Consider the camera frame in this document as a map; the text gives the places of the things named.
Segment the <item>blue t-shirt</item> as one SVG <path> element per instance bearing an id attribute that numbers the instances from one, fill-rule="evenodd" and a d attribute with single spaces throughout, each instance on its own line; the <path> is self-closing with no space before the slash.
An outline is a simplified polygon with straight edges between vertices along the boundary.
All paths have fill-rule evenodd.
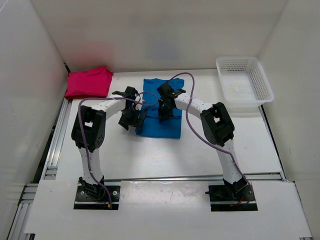
<path id="1" fill-rule="evenodd" d="M 156 101 L 155 96 L 153 96 L 151 93 L 156 94 L 158 98 L 160 97 L 157 88 L 165 82 L 165 80 L 159 78 L 145 78 L 143 80 L 144 94 L 142 99 L 146 104 L 153 104 Z M 141 107 L 141 111 L 145 112 L 146 116 L 141 132 L 136 130 L 136 135 L 148 138 L 179 139 L 181 137 L 182 111 L 180 109 L 174 109 L 173 118 L 160 122 L 158 108 L 158 104 Z"/>

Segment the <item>pink t-shirt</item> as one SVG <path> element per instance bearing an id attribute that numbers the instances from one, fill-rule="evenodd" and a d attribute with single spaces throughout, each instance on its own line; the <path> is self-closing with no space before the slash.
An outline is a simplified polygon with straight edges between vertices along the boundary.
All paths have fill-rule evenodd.
<path id="1" fill-rule="evenodd" d="M 114 73 L 106 66 L 87 71 L 70 72 L 67 78 L 65 99 L 105 98 Z"/>

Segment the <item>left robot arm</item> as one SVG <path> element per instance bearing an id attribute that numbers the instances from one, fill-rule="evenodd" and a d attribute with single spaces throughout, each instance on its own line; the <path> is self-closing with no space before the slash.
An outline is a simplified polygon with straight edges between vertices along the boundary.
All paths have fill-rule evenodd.
<path id="1" fill-rule="evenodd" d="M 112 192 L 105 185 L 100 164 L 100 147 L 105 140 L 106 121 L 120 112 L 118 124 L 125 130 L 133 127 L 141 133 L 146 112 L 137 108 L 137 105 L 144 105 L 137 100 L 139 96 L 140 93 L 134 87 L 128 86 L 124 92 L 114 91 L 108 99 L 94 106 L 82 103 L 78 106 L 71 139 L 82 160 L 83 175 L 79 183 L 95 202 L 108 200 L 108 204 L 112 203 Z"/>

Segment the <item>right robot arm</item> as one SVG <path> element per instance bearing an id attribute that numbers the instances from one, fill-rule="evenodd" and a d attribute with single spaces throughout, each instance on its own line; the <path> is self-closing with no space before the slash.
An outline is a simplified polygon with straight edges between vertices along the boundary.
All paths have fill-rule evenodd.
<path id="1" fill-rule="evenodd" d="M 230 200 L 238 199 L 248 181 L 238 166 L 234 149 L 235 126 L 221 102 L 210 104 L 191 97 L 185 90 L 174 90 L 168 83 L 157 88 L 160 95 L 158 116 L 163 122 L 173 117 L 173 110 L 185 111 L 187 124 L 190 125 L 189 114 L 201 120 L 205 143 L 216 149 L 223 170 L 224 193 Z"/>

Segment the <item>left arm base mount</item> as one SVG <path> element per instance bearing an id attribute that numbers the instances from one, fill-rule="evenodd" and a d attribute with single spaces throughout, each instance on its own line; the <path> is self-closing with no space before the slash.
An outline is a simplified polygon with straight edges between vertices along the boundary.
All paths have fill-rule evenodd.
<path id="1" fill-rule="evenodd" d="M 105 181 L 104 185 L 109 191 L 107 194 L 104 188 L 99 187 L 99 192 L 92 192 L 87 190 L 78 181 L 77 190 L 75 193 L 73 209 L 74 210 L 111 210 L 115 211 L 119 209 L 120 195 L 121 195 L 121 183 L 114 181 Z"/>

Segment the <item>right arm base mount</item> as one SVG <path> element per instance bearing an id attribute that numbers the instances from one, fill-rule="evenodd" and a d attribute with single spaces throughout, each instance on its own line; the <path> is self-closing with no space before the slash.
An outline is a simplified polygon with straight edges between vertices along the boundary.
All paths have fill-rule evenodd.
<path id="1" fill-rule="evenodd" d="M 254 192 L 248 185 L 235 196 L 224 185 L 209 185 L 205 194 L 209 196 L 211 212 L 258 211 Z"/>

